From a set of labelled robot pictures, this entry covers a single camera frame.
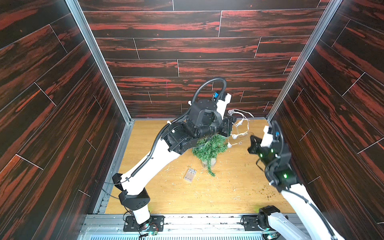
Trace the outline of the clear glass tree base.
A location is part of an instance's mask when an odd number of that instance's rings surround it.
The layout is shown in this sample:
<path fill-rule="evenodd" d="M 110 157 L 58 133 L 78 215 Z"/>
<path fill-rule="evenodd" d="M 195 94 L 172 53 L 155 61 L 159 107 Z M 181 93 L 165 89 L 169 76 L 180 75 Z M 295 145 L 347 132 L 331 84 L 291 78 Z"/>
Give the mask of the clear glass tree base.
<path fill-rule="evenodd" d="M 213 168 L 217 162 L 216 158 L 211 158 L 210 160 L 202 161 L 202 166 L 204 169 Z"/>

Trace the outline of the aluminium front rail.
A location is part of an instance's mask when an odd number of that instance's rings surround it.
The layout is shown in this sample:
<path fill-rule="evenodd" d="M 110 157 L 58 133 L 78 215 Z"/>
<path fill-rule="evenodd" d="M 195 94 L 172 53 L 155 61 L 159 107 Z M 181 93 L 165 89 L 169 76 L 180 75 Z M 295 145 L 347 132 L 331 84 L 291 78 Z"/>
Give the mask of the aluminium front rail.
<path fill-rule="evenodd" d="M 256 214 L 153 215 L 144 231 L 130 215 L 88 215 L 79 240 L 329 240 L 322 223 L 304 224 L 296 214 L 276 214 L 261 229 Z"/>

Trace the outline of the clear battery box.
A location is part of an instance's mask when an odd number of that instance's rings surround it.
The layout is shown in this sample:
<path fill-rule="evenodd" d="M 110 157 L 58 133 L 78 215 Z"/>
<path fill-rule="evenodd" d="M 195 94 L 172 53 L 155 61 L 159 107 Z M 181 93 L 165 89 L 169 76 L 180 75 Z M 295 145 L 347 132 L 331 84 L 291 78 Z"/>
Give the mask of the clear battery box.
<path fill-rule="evenodd" d="M 195 178 L 197 174 L 197 171 L 192 169 L 192 168 L 189 168 L 184 176 L 184 180 L 188 181 L 188 182 L 192 182 Z"/>

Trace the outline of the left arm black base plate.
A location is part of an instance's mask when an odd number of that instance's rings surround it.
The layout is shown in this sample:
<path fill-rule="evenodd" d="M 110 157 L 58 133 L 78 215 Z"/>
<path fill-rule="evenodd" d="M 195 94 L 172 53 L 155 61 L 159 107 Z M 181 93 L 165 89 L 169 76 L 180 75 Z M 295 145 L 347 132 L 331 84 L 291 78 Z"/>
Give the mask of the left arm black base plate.
<path fill-rule="evenodd" d="M 165 224 L 165 216 L 151 215 L 150 218 L 142 224 L 138 224 L 136 218 L 126 216 L 123 232 L 162 232 Z"/>

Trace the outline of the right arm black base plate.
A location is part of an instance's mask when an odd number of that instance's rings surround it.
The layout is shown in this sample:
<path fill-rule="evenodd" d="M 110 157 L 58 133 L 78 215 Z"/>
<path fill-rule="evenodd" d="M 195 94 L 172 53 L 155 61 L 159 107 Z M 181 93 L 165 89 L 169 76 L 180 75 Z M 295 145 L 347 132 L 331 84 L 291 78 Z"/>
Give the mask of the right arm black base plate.
<path fill-rule="evenodd" d="M 244 215 L 241 217 L 240 223 L 244 226 L 245 231 L 275 231 L 269 225 L 269 216 L 265 213 L 259 213 L 257 216 Z"/>

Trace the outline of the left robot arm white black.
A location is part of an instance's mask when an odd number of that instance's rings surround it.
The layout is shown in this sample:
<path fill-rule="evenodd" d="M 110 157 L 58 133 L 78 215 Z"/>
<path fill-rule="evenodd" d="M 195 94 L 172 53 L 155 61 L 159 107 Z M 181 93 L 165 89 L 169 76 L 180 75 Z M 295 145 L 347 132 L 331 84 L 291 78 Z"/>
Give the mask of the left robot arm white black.
<path fill-rule="evenodd" d="M 113 184 L 121 190 L 121 204 L 133 212 L 140 227 L 150 223 L 147 183 L 166 165 L 197 146 L 201 139 L 215 135 L 229 137 L 235 117 L 225 117 L 232 96 L 199 100 L 191 104 L 180 120 L 167 123 L 158 133 L 153 148 L 132 169 L 113 175 Z"/>

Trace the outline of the small green christmas tree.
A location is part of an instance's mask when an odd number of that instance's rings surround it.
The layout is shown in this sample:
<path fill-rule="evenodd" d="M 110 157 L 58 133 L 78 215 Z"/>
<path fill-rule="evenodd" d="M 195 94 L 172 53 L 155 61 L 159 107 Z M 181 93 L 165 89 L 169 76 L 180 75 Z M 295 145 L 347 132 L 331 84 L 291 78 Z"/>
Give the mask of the small green christmas tree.
<path fill-rule="evenodd" d="M 219 154 L 224 153 L 228 149 L 226 140 L 227 138 L 221 135 L 214 135 L 206 139 L 201 139 L 197 142 L 197 146 L 192 148 L 192 154 L 201 162 L 210 160 L 211 158 L 217 159 Z M 216 176 L 212 171 L 212 168 L 206 170 L 212 177 Z"/>

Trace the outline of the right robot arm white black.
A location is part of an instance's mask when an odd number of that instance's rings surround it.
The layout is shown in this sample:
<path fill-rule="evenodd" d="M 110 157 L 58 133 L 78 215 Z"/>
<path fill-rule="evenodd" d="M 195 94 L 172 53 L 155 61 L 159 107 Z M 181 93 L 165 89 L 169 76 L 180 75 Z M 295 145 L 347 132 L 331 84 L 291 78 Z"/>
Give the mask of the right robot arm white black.
<path fill-rule="evenodd" d="M 342 240 L 343 236 L 327 220 L 309 196 L 291 168 L 292 156 L 283 139 L 275 140 L 270 134 L 262 139 L 250 137 L 250 154 L 257 155 L 265 165 L 263 172 L 270 184 L 295 210 L 305 227 L 300 230 L 275 206 L 263 207 L 258 213 L 258 227 L 264 231 L 275 231 L 286 240 Z"/>

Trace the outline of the white string lights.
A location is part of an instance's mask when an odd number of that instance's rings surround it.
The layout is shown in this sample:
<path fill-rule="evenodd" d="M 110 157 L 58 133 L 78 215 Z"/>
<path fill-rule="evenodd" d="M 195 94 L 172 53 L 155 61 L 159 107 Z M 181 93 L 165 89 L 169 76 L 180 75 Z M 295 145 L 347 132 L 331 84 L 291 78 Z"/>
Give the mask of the white string lights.
<path fill-rule="evenodd" d="M 233 140 L 236 140 L 236 139 L 239 139 L 241 137 L 246 137 L 249 133 L 249 130 L 250 130 L 250 119 L 248 119 L 245 114 L 250 115 L 251 118 L 253 118 L 254 115 L 251 114 L 250 112 L 246 112 L 246 111 L 243 111 L 240 109 L 230 109 L 230 110 L 228 110 L 228 114 L 232 117 L 234 115 L 240 115 L 242 117 L 242 119 L 240 121 L 238 121 L 237 123 L 234 124 L 234 127 L 235 127 L 237 133 L 231 134 L 230 135 L 231 138 Z M 247 130 L 245 132 L 240 133 L 238 130 L 238 127 L 240 127 L 243 124 L 243 122 L 247 123 Z"/>

